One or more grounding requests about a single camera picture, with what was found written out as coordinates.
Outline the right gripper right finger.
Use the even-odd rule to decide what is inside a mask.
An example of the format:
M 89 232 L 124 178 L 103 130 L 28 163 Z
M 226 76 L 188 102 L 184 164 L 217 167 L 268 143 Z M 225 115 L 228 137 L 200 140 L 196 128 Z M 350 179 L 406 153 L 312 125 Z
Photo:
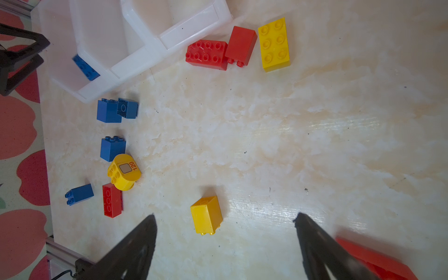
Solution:
M 294 220 L 303 257 L 303 267 L 310 280 L 377 280 L 379 277 L 352 257 L 324 229 L 305 213 Z

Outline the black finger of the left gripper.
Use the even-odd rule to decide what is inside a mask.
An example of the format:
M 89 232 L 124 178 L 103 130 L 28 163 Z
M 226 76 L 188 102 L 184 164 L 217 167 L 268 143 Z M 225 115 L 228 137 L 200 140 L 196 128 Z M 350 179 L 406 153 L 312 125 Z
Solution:
M 50 42 L 42 34 L 5 24 L 1 24 L 1 34 L 34 41 L 19 51 L 8 51 L 1 45 L 1 95 L 8 96 L 44 63 L 39 53 L 48 47 Z

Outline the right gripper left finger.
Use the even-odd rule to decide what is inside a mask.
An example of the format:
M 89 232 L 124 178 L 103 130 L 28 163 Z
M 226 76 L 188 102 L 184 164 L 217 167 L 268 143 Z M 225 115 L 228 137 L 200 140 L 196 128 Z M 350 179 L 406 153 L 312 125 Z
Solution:
M 145 280 L 155 252 L 157 224 L 147 216 L 99 262 L 76 277 L 77 280 Z

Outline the yellow six-stud lego brick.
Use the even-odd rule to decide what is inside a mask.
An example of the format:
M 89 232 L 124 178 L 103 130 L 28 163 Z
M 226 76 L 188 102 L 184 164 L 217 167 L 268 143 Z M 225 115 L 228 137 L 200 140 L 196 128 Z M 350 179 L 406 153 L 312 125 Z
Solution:
M 290 66 L 287 26 L 285 18 L 259 27 L 262 67 L 271 72 Z

